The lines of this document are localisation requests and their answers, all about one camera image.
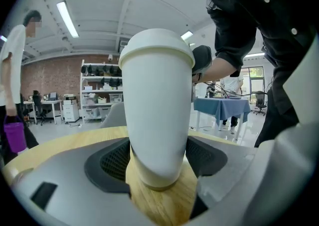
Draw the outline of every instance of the desk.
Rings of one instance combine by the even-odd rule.
[[[218,130],[221,130],[223,120],[235,116],[239,118],[239,126],[235,136],[238,136],[244,122],[247,121],[247,116],[250,113],[250,106],[246,99],[230,99],[230,98],[196,98],[194,101],[194,110],[197,111],[196,131],[199,128],[200,113],[206,113],[216,118]]]
[[[33,111],[34,111],[34,121],[35,123],[37,123],[36,120],[36,115],[35,115],[35,107],[34,107],[34,103],[33,102],[28,102],[28,101],[24,101],[23,102],[25,105],[32,105]],[[54,111],[54,105],[55,104],[60,104],[60,112],[61,112],[61,119],[64,119],[64,115],[63,115],[63,110],[62,110],[62,100],[55,100],[55,101],[41,101],[41,104],[51,104],[52,105],[52,113],[53,113],[53,119],[54,119],[54,123],[56,124],[56,119],[55,119],[55,111]]]
[[[189,135],[235,145],[224,139],[191,130]],[[61,137],[20,154],[3,168],[2,173],[8,183],[11,184],[14,176],[19,172],[36,168],[57,153],[127,136],[126,127],[114,127]],[[171,189],[164,192],[155,192],[145,187],[140,181],[131,153],[131,160],[126,170],[126,182],[130,185],[133,203],[156,224],[161,226],[181,225],[188,221],[195,200],[197,183],[197,178],[188,162],[183,163],[180,177]]]

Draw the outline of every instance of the window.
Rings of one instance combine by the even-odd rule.
[[[256,91],[264,91],[265,89],[265,77],[263,67],[249,67],[243,68],[241,73],[244,77],[244,84],[242,86],[242,93],[250,94]],[[250,103],[256,103],[256,95],[250,95]]]

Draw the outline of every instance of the white cylindrical object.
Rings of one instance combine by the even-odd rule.
[[[178,179],[186,148],[195,63],[176,33],[149,29],[122,51],[129,138],[141,180],[163,190]]]

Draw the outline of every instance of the wooden surface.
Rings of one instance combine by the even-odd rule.
[[[192,130],[189,131],[189,135],[234,144]],[[22,153],[8,163],[2,172],[7,182],[11,184],[13,178],[19,172],[36,168],[57,153],[127,136],[126,127],[115,127],[57,138]],[[156,224],[161,226],[181,225],[188,221],[194,204],[197,179],[187,161],[183,163],[180,177],[171,189],[164,192],[155,192],[145,187],[139,179],[134,157],[131,154],[131,160],[126,171],[126,182],[130,185],[133,203]]]

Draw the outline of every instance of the blue tablecloth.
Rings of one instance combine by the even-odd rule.
[[[232,116],[240,118],[242,113],[244,113],[244,123],[250,113],[248,100],[229,98],[196,98],[194,110],[213,115],[217,125],[219,125],[220,120],[227,120]]]

